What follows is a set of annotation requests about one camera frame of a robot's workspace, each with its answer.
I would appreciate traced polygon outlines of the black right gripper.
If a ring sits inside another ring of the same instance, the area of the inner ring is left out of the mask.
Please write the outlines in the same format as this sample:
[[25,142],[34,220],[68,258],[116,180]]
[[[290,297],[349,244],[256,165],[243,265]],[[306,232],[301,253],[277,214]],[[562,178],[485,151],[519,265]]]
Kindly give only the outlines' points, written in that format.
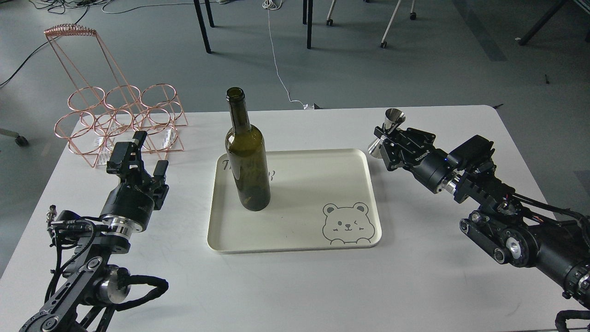
[[375,144],[385,142],[386,170],[405,169],[432,193],[455,193],[460,177],[447,153],[434,147],[436,135],[413,128],[392,131],[384,127],[375,127],[374,135]]

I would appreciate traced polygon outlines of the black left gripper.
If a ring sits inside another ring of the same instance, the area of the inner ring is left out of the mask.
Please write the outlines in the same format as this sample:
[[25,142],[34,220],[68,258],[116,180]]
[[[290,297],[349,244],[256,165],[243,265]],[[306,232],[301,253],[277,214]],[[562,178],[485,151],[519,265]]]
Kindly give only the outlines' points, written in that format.
[[[131,141],[117,142],[106,163],[107,174],[129,177],[133,172],[144,171],[141,147],[147,136],[146,131],[135,131]],[[165,183],[167,168],[168,160],[156,162],[153,178],[145,188],[121,182],[110,192],[99,215],[100,220],[109,224],[121,221],[131,231],[145,231],[153,211],[162,208],[168,194],[169,186]]]

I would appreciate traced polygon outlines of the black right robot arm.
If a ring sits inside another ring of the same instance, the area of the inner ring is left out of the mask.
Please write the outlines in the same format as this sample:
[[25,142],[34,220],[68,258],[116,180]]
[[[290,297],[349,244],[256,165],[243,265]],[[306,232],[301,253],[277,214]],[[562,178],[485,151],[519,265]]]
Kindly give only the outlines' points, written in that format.
[[434,147],[434,134],[409,128],[374,130],[369,149],[388,171],[402,168],[430,192],[448,191],[456,202],[471,198],[478,209],[461,219],[461,231],[499,264],[535,267],[556,282],[563,297],[584,310],[562,310],[555,326],[589,319],[589,217],[516,193],[499,180],[493,142],[474,135],[451,153]]

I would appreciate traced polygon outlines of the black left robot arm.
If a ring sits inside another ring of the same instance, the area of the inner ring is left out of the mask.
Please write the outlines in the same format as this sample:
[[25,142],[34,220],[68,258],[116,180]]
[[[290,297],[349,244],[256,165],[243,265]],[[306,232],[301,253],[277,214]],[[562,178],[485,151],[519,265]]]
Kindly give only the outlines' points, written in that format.
[[159,160],[151,176],[145,171],[141,148],[147,132],[137,131],[130,141],[116,143],[106,172],[120,179],[99,217],[78,216],[55,206],[47,213],[47,231],[57,250],[56,269],[46,302],[20,330],[22,332],[86,332],[99,313],[96,330],[105,332],[116,311],[140,306],[162,296],[168,281],[131,275],[109,263],[113,254],[126,254],[130,237],[145,231],[151,214],[164,204],[167,160]]

